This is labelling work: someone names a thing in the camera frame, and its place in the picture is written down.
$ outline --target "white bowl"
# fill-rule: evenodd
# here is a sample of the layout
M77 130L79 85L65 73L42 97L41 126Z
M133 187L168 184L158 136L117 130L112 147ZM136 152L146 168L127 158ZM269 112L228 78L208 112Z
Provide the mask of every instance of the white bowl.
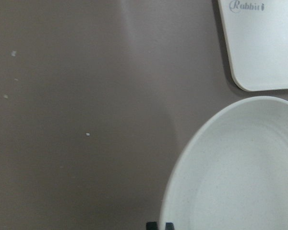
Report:
M176 230L288 230L288 101L253 97L213 116L172 172L159 220Z

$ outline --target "brand logo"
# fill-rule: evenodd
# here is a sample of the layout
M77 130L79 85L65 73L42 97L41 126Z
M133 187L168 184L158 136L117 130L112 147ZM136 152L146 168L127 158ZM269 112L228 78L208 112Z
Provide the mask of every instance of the brand logo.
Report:
M233 0L229 3L230 11L239 13L241 10L264 11L264 4L240 2Z

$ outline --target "gray surface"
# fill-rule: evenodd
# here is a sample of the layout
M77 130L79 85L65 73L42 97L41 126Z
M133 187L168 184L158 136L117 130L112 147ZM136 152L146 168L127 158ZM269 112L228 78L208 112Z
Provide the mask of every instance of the gray surface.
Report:
M0 229L158 220L205 121L242 98L288 100L237 88L222 33L216 1L0 0Z

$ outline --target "black object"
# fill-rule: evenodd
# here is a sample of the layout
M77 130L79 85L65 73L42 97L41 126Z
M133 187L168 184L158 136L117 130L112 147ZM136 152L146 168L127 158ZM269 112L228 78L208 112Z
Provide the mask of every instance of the black object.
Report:
M173 223L166 223L165 224L165 230L175 230Z
M146 230L159 230L157 222L147 222ZM173 223L165 223L165 230L175 230Z

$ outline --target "white tray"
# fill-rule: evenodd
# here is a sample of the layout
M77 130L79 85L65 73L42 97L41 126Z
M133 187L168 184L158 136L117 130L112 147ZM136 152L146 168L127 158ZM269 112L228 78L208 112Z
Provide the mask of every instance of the white tray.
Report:
M177 161L159 229L288 230L288 102L253 97L213 116Z
M288 89L288 0L219 0L219 7L235 83Z

